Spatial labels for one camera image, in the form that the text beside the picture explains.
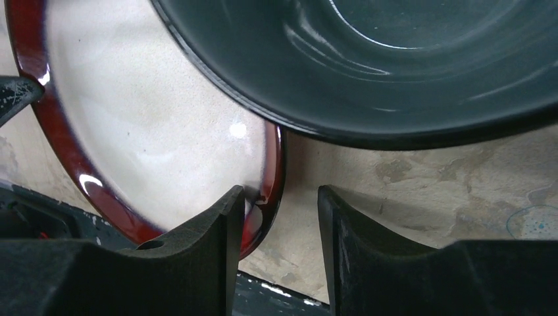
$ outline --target beige surface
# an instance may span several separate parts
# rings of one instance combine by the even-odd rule
[[[0,22],[0,73],[15,74]],[[550,206],[512,217],[516,237],[555,238],[556,126],[490,143],[418,152],[348,149],[293,135],[288,141],[279,215],[268,238],[240,267],[318,300],[327,300],[316,207],[322,184],[343,188],[342,194],[369,216],[431,246],[456,238],[512,238],[506,221],[535,205]],[[63,171],[30,109],[0,128],[0,151],[1,178],[94,212]],[[546,235],[531,229],[536,219],[550,227]]]

